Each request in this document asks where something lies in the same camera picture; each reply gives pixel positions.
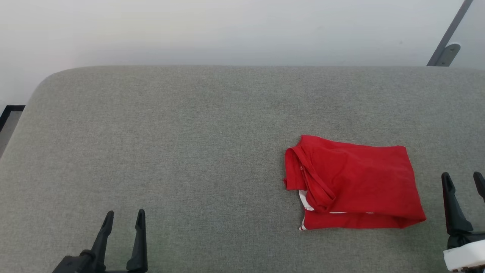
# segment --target fabric texture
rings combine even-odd
[[[92,246],[108,269],[146,213],[149,272],[447,272],[441,173],[485,230],[485,72],[453,68],[90,67],[32,95],[0,158],[2,272]],[[300,135],[407,147],[426,221],[299,231],[284,154]]]
[[[286,189],[306,191],[301,229],[405,228],[426,220],[403,146],[301,136],[286,150],[285,169]]]

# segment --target white robot part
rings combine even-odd
[[[485,265],[485,240],[443,251],[449,271]]]

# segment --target floor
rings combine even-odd
[[[3,151],[7,147],[8,141],[10,137],[14,133],[15,127],[17,126],[17,122],[20,119],[20,115],[22,115],[22,111],[12,111],[3,126],[2,130],[0,131],[0,157],[3,154]]]

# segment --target gray metal bar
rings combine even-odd
[[[453,33],[455,32],[456,28],[461,22],[461,19],[465,16],[465,13],[467,13],[468,8],[470,7],[471,3],[473,0],[464,0],[463,4],[461,5],[460,9],[456,13],[455,17],[453,18],[452,23],[446,30],[445,34],[443,35],[443,38],[439,42],[438,46],[436,47],[435,52],[431,56],[431,59],[429,59],[429,62],[426,66],[428,67],[434,67],[436,66],[438,59],[440,56],[443,54],[443,51],[445,50],[446,45],[450,41],[451,37],[453,36]]]

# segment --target gray fabric surface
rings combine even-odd
[[[446,272],[440,175],[485,227],[485,73],[450,68],[94,67],[38,87],[0,159],[3,272],[51,272],[115,211],[146,211],[151,272]],[[284,151],[301,134],[407,147],[428,220],[302,232]]]
[[[3,154],[3,151],[5,151],[10,137],[14,133],[15,126],[17,126],[20,115],[22,115],[22,111],[12,111],[0,131],[0,157]]]

